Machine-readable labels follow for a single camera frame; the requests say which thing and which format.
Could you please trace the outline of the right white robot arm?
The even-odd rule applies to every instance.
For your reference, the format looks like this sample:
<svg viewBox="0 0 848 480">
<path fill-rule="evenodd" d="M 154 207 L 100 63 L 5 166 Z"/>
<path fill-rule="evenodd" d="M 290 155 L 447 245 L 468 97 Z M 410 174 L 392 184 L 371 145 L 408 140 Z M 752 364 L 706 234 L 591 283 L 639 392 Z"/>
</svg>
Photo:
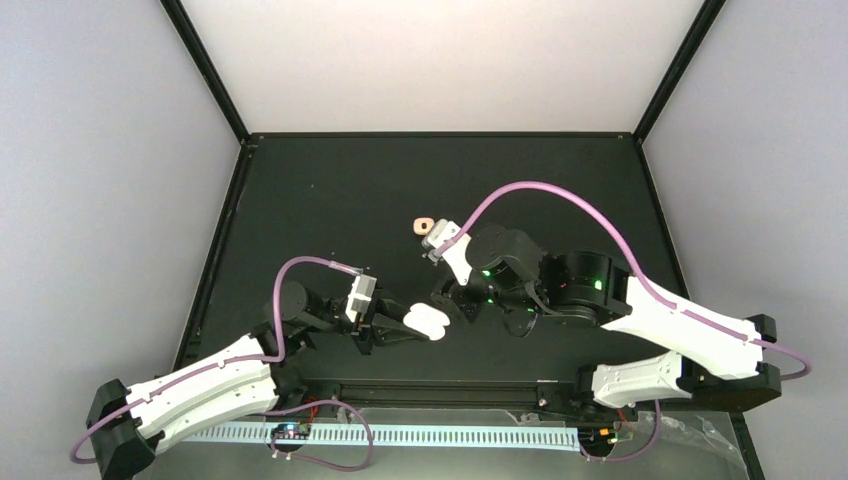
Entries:
<svg viewBox="0 0 848 480">
<path fill-rule="evenodd" d="M 578 416 L 593 419 L 606 409 L 658 400 L 746 412 L 780 397 L 780 371 L 763 358 L 765 344 L 776 337 L 773 318 L 712 312 L 639 280 L 610 256 L 585 250 L 554 255 L 520 230 L 490 226 L 451 241 L 456 231 L 443 221 L 423 240 L 427 256 L 449 268 L 431 293 L 448 316 L 473 321 L 493 305 L 663 348 L 643 360 L 580 368 L 569 392 Z"/>
</svg>

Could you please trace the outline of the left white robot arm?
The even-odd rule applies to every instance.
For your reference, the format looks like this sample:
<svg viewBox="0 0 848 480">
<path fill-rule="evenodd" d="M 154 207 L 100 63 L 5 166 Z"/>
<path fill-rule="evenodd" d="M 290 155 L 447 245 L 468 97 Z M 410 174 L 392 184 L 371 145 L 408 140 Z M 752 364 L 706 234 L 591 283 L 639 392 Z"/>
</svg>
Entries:
<svg viewBox="0 0 848 480">
<path fill-rule="evenodd" d="M 293 356 L 313 347 L 312 335 L 350 337 L 359 352 L 407 341 L 438 341 L 450 320 L 426 303 L 405 305 L 373 277 L 356 279 L 346 298 L 323 298 L 297 282 L 278 296 L 285 340 L 270 323 L 179 371 L 147 382 L 101 385 L 86 427 L 103 479 L 130 479 L 187 437 L 246 415 L 305 403 L 308 388 Z"/>
</svg>

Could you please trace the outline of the white oval case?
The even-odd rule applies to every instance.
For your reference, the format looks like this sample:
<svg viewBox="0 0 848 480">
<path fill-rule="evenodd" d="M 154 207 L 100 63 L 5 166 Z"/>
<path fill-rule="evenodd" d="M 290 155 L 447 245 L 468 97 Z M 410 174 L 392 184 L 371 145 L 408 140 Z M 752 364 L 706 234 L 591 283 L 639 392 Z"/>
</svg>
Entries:
<svg viewBox="0 0 848 480">
<path fill-rule="evenodd" d="M 425 303 L 415 303 L 403 317 L 403 324 L 430 341 L 441 340 L 451 325 L 449 316 L 443 311 Z"/>
</svg>

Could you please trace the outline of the white square charging case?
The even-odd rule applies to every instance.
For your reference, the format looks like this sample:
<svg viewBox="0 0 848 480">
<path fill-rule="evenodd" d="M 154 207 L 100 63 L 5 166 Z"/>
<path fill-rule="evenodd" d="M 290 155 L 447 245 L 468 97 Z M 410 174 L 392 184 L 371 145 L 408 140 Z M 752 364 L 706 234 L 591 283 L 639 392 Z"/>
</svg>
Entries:
<svg viewBox="0 0 848 480">
<path fill-rule="evenodd" d="M 435 224 L 435 220 L 430 217 L 419 217 L 413 221 L 413 232 L 418 236 L 427 235 Z"/>
</svg>

